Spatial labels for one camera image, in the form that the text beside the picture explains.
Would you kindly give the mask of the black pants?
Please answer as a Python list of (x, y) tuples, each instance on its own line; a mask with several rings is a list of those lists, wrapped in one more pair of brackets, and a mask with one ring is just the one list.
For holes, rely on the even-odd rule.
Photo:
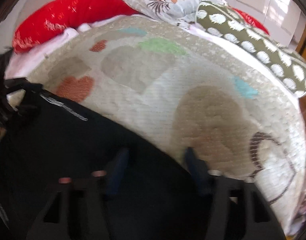
[(137, 134), (40, 84), (21, 81), (7, 102), (0, 54), (0, 239), (27, 239), (51, 184), (89, 178), (129, 152), (119, 191), (107, 200), (112, 239), (204, 239), (205, 204), (192, 176)]

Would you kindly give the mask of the heart patterned quilt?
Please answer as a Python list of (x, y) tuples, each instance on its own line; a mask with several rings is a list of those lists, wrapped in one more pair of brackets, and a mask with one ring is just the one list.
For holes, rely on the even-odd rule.
[(88, 30), (28, 76), (136, 132), (176, 160), (253, 179), (288, 232), (305, 181), (299, 102), (255, 60), (167, 23), (124, 16)]

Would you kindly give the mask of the green white patterned bolster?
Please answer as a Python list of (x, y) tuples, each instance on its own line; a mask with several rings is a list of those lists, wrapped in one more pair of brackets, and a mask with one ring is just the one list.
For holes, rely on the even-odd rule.
[(306, 61), (296, 51), (271, 39), (263, 30), (252, 27), (228, 6), (201, 2), (195, 22), (213, 36), (223, 38), (255, 57), (296, 97), (306, 95)]

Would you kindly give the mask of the white pink bed sheet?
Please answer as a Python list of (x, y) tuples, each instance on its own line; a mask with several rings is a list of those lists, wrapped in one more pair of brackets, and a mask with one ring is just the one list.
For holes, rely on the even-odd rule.
[(83, 23), (77, 29), (67, 28), (62, 34), (52, 38), (51, 40), (41, 45), (37, 45), (29, 52), (13, 52), (5, 71), (5, 79), (27, 77), (28, 74), (30, 74), (30, 72), (32, 72), (46, 58), (48, 58), (51, 53), (71, 41), (73, 38), (88, 30), (106, 25), (122, 17), (124, 17), (124, 15), (114, 16), (107, 20), (98, 21), (94, 23)]

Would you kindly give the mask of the red long pillow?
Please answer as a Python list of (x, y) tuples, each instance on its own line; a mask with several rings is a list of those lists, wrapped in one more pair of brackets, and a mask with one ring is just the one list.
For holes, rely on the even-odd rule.
[(138, 13), (122, 0), (54, 0), (28, 16), (17, 27), (12, 47), (16, 53), (26, 53), (62, 34), (67, 28)]

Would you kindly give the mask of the white wardrobe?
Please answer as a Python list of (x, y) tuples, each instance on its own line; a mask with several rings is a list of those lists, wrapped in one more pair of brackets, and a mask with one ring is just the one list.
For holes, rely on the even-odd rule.
[(271, 38), (295, 49), (306, 25), (306, 16), (293, 0), (225, 0), (231, 7), (257, 19)]

